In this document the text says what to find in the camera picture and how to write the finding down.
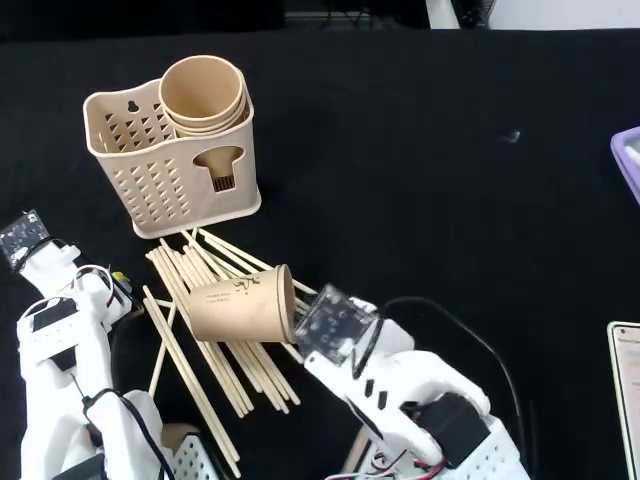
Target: wire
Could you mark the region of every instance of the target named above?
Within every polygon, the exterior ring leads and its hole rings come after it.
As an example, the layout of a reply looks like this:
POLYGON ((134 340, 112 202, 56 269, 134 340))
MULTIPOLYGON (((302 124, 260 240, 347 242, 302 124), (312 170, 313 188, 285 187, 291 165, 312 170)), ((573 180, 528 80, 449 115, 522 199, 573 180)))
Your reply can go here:
POLYGON ((447 464, 446 460, 442 460, 436 466, 434 466, 431 470, 429 470, 426 474, 420 475, 418 477, 410 477, 404 480, 432 480, 436 478, 438 474, 444 470, 444 466, 447 464))
POLYGON ((391 472, 393 471, 395 466, 398 464, 400 459, 404 457, 405 453, 407 453, 407 451, 403 450, 402 453, 398 455, 396 459, 393 462, 391 462, 383 472, 376 473, 374 475, 369 475, 366 473, 338 473, 337 475, 329 475, 324 480, 348 480, 351 478, 355 478, 355 479, 384 478, 389 474, 391 474, 391 472))
POLYGON ((29 248, 27 248, 27 251, 24 253, 24 255, 22 255, 22 257, 20 257, 20 259, 16 262, 16 264, 13 266, 13 273, 19 273, 20 270, 22 270, 24 268, 25 263, 27 263, 27 260, 29 260, 29 258, 36 254, 41 248, 43 248, 45 245, 47 245, 49 242, 59 242, 62 243, 63 246, 68 246, 69 244, 67 242, 65 242, 64 240, 58 238, 58 237, 45 237, 43 239, 38 240, 36 243, 34 243, 33 245, 31 245, 29 248))
MULTIPOLYGON (((82 395, 82 390, 80 390, 80 386, 78 385, 78 382, 75 380, 75 377, 73 378, 74 378, 76 387, 78 388, 78 391, 82 395)), ((117 390, 114 390, 113 388, 104 388, 100 390, 98 393, 96 393, 93 397, 88 397, 88 396, 82 397, 82 403, 84 404, 82 413, 84 414, 86 419, 89 421, 89 423, 93 424, 91 422, 91 419, 87 415, 87 412, 91 407, 93 407, 96 404, 98 400, 100 400, 107 393, 112 393, 120 399, 124 407, 129 411, 129 413, 133 417, 134 421, 138 424, 138 427, 140 428, 140 432, 142 433, 142 436, 144 437, 147 444, 149 445, 149 448, 151 448, 154 455, 160 462, 160 465, 162 466, 162 470, 164 470, 164 472, 167 474, 167 477, 169 478, 169 480, 176 480, 176 477, 173 474, 173 470, 171 469, 171 465, 169 465, 169 462, 167 462, 167 459, 165 458, 164 454, 162 453, 162 451, 160 451, 160 448, 158 447, 156 442, 153 440, 153 437, 149 433, 149 429, 147 428, 147 425, 144 423, 144 419, 142 418, 142 415, 140 414, 138 409, 135 407, 135 405, 131 403, 131 401, 128 398, 126 398, 117 390)))
POLYGON ((380 339, 380 333, 382 332, 383 325, 384 319, 382 317, 378 317, 373 333, 371 334, 371 338, 369 339, 369 343, 364 349, 364 352, 362 352, 360 361, 356 362, 356 349, 354 348, 353 350, 351 350, 351 375, 354 380, 359 379, 362 375, 362 372, 364 372, 364 367, 367 366, 367 362, 369 361, 369 358, 373 353, 373 349, 380 339))
POLYGON ((382 311, 386 314, 387 310, 389 308, 393 307, 394 305, 402 305, 402 304, 407 304, 407 303, 418 303, 418 304, 427 305, 427 306, 433 308, 436 312, 440 313, 447 320, 449 320, 450 322, 454 323, 459 328, 461 328, 462 330, 467 332, 480 345, 482 345, 491 355, 493 355, 493 357, 498 361, 498 364, 500 365, 500 368, 502 369, 502 372, 504 373, 504 377, 506 378, 507 383, 509 384, 509 389, 511 390, 511 397, 512 397, 512 400, 513 400, 513 406, 514 406, 515 415, 516 415, 516 424, 517 424, 517 429, 518 429, 518 443, 519 443, 519 447, 520 447, 520 451, 521 451, 521 458, 523 459, 522 460, 523 464, 528 463, 527 462, 527 460, 528 460, 528 458, 527 458, 527 442, 525 440, 524 417, 523 417, 523 414, 522 414, 522 407, 520 405, 520 397, 518 396, 518 393, 516 391, 515 383, 514 383, 513 379, 511 378, 511 374, 509 373, 509 370, 507 369, 507 366, 505 365, 504 361, 502 360, 502 357, 498 354, 498 352, 496 352, 493 349, 493 347, 491 347, 491 345, 489 345, 482 337, 480 337, 471 328, 469 328, 467 325, 465 325, 458 317, 456 317, 454 314, 449 312, 446 308, 444 308, 439 303, 437 303, 434 300, 431 300, 429 298, 420 297, 420 296, 396 297, 396 298, 393 298, 393 299, 389 300, 388 302, 386 302, 382 307, 382 311))

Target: ventilation hole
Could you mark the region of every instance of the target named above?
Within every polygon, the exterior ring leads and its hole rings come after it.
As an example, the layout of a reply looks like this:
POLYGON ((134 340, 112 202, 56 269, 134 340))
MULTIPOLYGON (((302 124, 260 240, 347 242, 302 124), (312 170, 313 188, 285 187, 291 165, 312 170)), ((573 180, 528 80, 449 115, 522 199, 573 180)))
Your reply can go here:
POLYGON ((140 107, 133 100, 129 100, 127 110, 129 110, 129 113, 138 113, 140 111, 140 107))

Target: purple container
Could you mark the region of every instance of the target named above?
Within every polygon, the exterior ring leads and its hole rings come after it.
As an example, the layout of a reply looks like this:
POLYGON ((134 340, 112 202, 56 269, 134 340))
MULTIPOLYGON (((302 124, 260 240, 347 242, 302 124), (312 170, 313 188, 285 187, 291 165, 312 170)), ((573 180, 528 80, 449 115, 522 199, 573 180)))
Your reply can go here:
POLYGON ((611 138, 611 151, 618 162, 618 167, 629 184, 629 188, 640 204, 640 165, 626 152, 631 147, 640 153, 640 127, 616 133, 611 138))

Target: circuit board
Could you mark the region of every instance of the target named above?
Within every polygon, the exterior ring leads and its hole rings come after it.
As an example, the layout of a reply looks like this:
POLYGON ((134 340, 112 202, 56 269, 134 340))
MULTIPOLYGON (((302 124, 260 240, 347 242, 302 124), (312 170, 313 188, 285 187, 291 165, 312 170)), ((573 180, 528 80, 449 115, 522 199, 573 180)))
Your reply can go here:
POLYGON ((296 328, 298 347, 304 356, 317 351, 335 365, 342 365, 378 318, 334 286, 326 285, 296 328))
POLYGON ((49 237, 38 213, 31 210, 0 231, 0 248, 13 270, 32 245, 49 237))

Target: black cable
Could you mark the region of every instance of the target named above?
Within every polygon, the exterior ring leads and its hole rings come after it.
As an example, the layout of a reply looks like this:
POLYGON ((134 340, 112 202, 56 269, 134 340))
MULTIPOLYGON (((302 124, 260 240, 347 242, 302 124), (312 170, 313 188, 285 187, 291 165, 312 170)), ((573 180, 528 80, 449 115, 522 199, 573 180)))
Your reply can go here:
MULTIPOLYGON (((80 390, 80 386, 78 385, 77 382, 76 382, 76 387, 78 387, 78 391, 80 391, 80 393, 82 394, 82 391, 80 390)), ((147 444, 149 445, 149 448, 151 448, 154 455, 160 462, 160 465, 162 466, 162 469, 164 470, 164 472, 167 474, 167 477, 169 478, 169 480, 175 480, 176 477, 173 474, 171 465, 169 465, 169 463, 167 462, 167 459, 164 457, 163 453, 160 451, 160 448, 158 447, 156 442, 153 440, 153 437, 151 436, 151 433, 149 433, 149 429, 147 428, 147 425, 144 423, 144 419, 142 418, 142 415, 140 414, 138 409, 135 407, 135 405, 131 403, 131 401, 128 398, 126 398, 117 390, 114 390, 113 388, 104 388, 100 390, 98 393, 96 393, 93 397, 87 397, 87 396, 82 397, 82 403, 84 404, 82 413, 84 414, 86 419, 89 421, 89 423, 92 423, 92 422, 91 422, 91 419, 89 419, 89 417, 87 416, 87 411, 91 407, 93 407, 96 404, 96 402, 100 400, 107 393, 113 393, 116 397, 120 399, 122 404, 125 406, 125 408, 129 411, 129 413, 131 414, 135 422, 138 424, 138 427, 140 428, 140 432, 142 432, 142 436, 144 437, 147 444)))
POLYGON ((362 352, 362 356, 360 357, 360 361, 356 362, 356 349, 351 350, 351 375, 354 380, 357 380, 362 375, 364 371, 364 367, 367 366, 367 362, 369 361, 369 357, 373 353, 373 349, 378 343, 380 339, 380 333, 382 332, 382 326, 384 325, 384 320, 381 317, 378 317, 376 324, 374 326, 373 333, 371 334, 371 339, 367 344, 367 347, 362 352))
POLYGON ((22 255, 22 257, 18 259, 16 264, 13 266, 13 269, 12 269, 13 273, 20 273, 20 270, 22 270, 22 268, 24 267, 24 264, 27 263, 27 260, 29 260, 29 257, 35 254, 38 250, 40 250, 42 247, 47 245, 49 242, 58 242, 58 243, 62 243, 65 246, 68 245, 67 242, 65 242, 64 240, 58 237, 49 236, 49 237, 45 237, 38 240, 36 243, 31 245, 27 249, 27 251, 25 252, 24 255, 22 255))
POLYGON ((502 372, 504 373, 504 376, 507 380, 507 383, 509 384, 509 389, 511 390, 511 397, 513 399, 513 406, 515 409, 516 423, 518 428, 518 443, 519 443, 519 448, 521 452, 522 462, 526 468, 527 467, 526 464, 528 463, 527 443, 525 440, 524 417, 522 414, 522 407, 520 405, 520 397, 518 396, 515 383, 513 382, 513 379, 511 378, 511 374, 509 373, 507 366, 502 360, 502 357, 500 357, 498 352, 496 352, 493 349, 493 347, 491 347, 491 345, 489 345, 482 337, 480 337, 477 333, 471 330, 471 328, 465 325, 460 319, 458 319, 458 317, 456 317, 454 314, 449 312, 446 308, 444 308, 439 303, 429 298, 420 297, 420 296, 396 297, 389 300, 382 306, 382 313, 386 315, 387 310, 390 307, 393 307, 394 305, 401 305, 406 303, 418 303, 418 304, 427 305, 433 308, 435 311, 440 313, 443 317, 445 317, 446 319, 448 319, 449 321, 451 321, 452 323, 460 327, 462 330, 467 332, 470 336, 472 336, 478 343, 480 343, 480 345, 482 345, 485 349, 487 349, 487 351, 489 351, 489 353, 491 353, 491 355, 493 355, 493 357, 498 361, 498 363, 500 364, 500 368, 502 368, 502 372))

